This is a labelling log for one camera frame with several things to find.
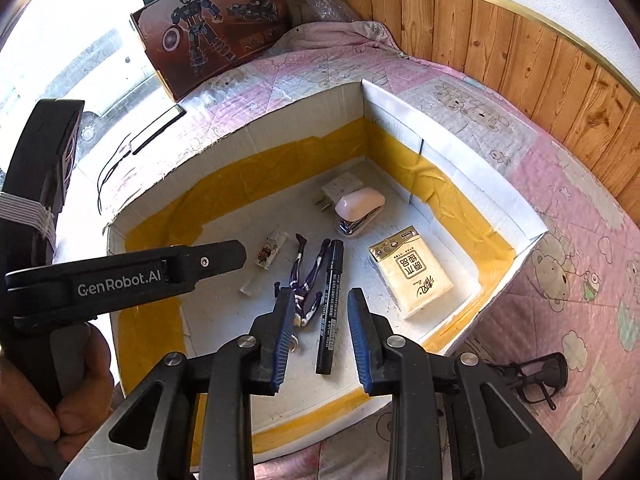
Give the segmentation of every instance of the captain america toy box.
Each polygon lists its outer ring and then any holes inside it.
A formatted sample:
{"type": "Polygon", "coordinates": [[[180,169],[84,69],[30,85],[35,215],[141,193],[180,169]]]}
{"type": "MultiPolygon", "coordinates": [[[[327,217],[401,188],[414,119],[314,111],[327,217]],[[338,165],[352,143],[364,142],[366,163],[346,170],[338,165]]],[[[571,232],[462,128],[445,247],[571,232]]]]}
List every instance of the captain america toy box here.
{"type": "Polygon", "coordinates": [[[176,101],[249,61],[287,30],[284,0],[156,0],[131,17],[176,101]]]}

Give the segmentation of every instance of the car wheel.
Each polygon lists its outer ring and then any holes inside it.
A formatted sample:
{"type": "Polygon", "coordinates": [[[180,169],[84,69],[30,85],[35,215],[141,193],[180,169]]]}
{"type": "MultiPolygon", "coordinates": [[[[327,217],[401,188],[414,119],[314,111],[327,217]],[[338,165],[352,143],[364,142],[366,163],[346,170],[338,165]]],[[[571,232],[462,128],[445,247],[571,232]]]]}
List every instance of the car wheel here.
{"type": "Polygon", "coordinates": [[[100,117],[93,112],[84,112],[78,128],[78,142],[76,148],[76,160],[80,160],[94,147],[98,140],[100,117]]]}

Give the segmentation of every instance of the black marker pen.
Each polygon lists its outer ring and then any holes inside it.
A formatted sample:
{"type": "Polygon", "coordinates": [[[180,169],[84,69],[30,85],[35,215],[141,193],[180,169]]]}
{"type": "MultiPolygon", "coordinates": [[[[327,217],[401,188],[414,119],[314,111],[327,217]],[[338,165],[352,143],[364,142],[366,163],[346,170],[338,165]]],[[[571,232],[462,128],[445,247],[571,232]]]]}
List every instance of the black marker pen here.
{"type": "Polygon", "coordinates": [[[342,240],[332,240],[329,246],[329,260],[326,264],[326,288],[324,289],[324,309],[320,324],[320,342],[316,374],[330,375],[334,362],[335,331],[338,323],[338,298],[340,297],[340,276],[342,275],[342,240]]]}

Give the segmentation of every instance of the pink stapler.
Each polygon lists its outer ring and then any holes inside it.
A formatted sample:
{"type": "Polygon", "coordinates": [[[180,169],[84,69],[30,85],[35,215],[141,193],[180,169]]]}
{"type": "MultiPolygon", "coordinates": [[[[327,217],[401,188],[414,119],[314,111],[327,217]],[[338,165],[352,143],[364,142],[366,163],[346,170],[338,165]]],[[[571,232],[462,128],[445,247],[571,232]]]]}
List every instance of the pink stapler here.
{"type": "Polygon", "coordinates": [[[364,187],[343,196],[335,205],[338,232],[349,238],[357,236],[385,205],[385,197],[372,187],[364,187]]]}

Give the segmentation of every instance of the gold trim molding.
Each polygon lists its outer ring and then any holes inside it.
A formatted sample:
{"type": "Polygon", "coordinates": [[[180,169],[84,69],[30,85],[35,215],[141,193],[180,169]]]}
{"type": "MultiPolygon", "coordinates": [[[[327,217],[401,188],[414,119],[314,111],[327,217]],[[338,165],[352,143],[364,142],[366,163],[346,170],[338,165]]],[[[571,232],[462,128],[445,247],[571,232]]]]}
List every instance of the gold trim molding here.
{"type": "Polygon", "coordinates": [[[631,81],[629,81],[622,74],[622,72],[620,72],[620,70],[618,70],[615,66],[613,66],[613,64],[607,58],[605,58],[601,53],[595,50],[591,45],[586,43],[584,40],[582,40],[581,38],[578,38],[578,36],[576,36],[574,33],[568,31],[561,25],[558,25],[553,20],[550,20],[549,18],[543,16],[542,14],[536,12],[535,10],[531,10],[529,9],[529,7],[525,7],[517,2],[514,2],[513,0],[483,0],[483,1],[488,2],[490,4],[497,5],[499,7],[503,7],[507,10],[510,10],[511,12],[519,14],[534,22],[542,23],[542,25],[545,25],[545,27],[554,31],[558,36],[561,36],[562,38],[565,38],[566,40],[570,41],[575,46],[577,46],[582,51],[584,51],[589,56],[591,56],[595,62],[597,62],[600,66],[605,68],[613,77],[615,77],[620,82],[620,84],[622,84],[622,86],[624,86],[625,89],[633,96],[633,98],[636,101],[640,101],[640,90],[638,90],[635,86],[633,86],[631,84],[631,81]]]}

